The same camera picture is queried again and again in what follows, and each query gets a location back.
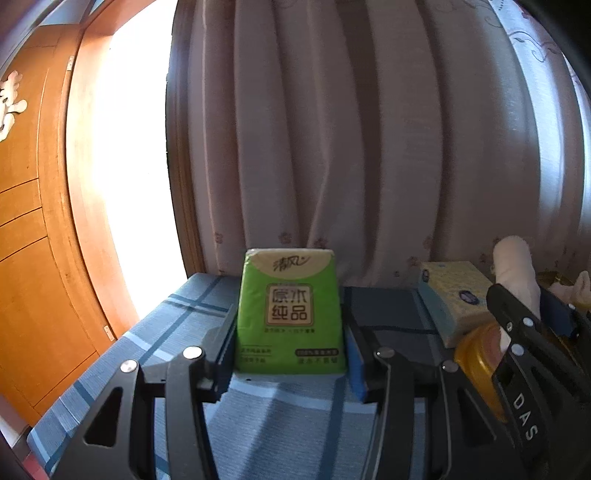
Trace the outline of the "pink fluffy cloth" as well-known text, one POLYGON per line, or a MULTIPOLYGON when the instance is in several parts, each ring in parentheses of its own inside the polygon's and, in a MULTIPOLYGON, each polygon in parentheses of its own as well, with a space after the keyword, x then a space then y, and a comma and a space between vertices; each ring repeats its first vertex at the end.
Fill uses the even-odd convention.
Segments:
POLYGON ((591 309, 591 281, 588 271, 582 271, 571 286, 553 283, 549 291, 565 304, 572 304, 579 310, 591 309))

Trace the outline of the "yellow patterned tissue box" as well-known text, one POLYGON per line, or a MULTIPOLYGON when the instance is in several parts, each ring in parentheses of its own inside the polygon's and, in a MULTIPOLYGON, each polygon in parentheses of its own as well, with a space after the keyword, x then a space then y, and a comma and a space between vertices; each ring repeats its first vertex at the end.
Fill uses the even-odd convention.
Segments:
POLYGON ((420 264, 419 295, 445 348, 455 348, 472 330, 494 320, 486 301, 491 286, 468 261, 420 264))

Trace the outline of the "round gold tin lid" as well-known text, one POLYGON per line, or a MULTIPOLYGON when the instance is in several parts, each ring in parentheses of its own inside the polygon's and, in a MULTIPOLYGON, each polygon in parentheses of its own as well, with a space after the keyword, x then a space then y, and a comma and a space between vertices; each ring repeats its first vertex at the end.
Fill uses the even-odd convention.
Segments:
POLYGON ((493 374, 503 354, 500 349, 500 326, 483 324, 468 333, 457 345, 454 360, 471 381, 496 418, 506 423, 506 415, 493 385, 493 374))

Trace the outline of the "green tissue pack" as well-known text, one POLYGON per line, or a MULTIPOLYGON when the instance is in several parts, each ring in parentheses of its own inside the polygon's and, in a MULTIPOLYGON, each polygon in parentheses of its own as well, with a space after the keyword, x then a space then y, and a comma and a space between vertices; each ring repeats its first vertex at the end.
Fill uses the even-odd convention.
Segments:
POLYGON ((246 252, 235 369, 260 375, 324 375, 346 370, 333 251, 271 248, 246 252))

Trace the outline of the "pink floral curtain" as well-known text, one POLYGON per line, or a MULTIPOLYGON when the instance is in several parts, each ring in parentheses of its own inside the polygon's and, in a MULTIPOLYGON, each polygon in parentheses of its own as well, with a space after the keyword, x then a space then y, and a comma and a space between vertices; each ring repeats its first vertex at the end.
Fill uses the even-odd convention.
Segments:
POLYGON ((334 251, 339 281, 590 266, 589 28, 559 1, 180 1, 168 171, 187 274, 334 251))

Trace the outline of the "wooden cabinet door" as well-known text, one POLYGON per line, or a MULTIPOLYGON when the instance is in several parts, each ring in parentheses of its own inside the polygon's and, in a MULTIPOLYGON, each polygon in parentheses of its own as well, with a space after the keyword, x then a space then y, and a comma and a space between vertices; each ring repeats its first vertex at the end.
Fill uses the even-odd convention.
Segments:
POLYGON ((176 5, 74 9, 1 71, 1 395, 29 425, 184 276, 165 134, 176 5))

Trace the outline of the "gold rectangular tin box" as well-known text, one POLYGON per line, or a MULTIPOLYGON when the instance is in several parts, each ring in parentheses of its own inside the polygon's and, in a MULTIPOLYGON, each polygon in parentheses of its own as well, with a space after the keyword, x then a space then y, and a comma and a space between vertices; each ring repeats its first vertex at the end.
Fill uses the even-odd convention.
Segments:
POLYGON ((572 286, 573 282, 557 271, 542 271, 536 274, 537 282, 541 287, 549 289, 554 283, 572 286))

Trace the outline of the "white gauze roll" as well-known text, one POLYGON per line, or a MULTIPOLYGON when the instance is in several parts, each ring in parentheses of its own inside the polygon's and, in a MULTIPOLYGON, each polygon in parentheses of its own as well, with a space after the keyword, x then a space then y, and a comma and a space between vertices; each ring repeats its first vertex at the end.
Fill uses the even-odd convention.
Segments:
POLYGON ((528 243, 519 236, 503 238, 493 249, 493 266, 496 283, 529 310, 530 325, 533 325, 534 320, 541 318, 541 290, 528 243))

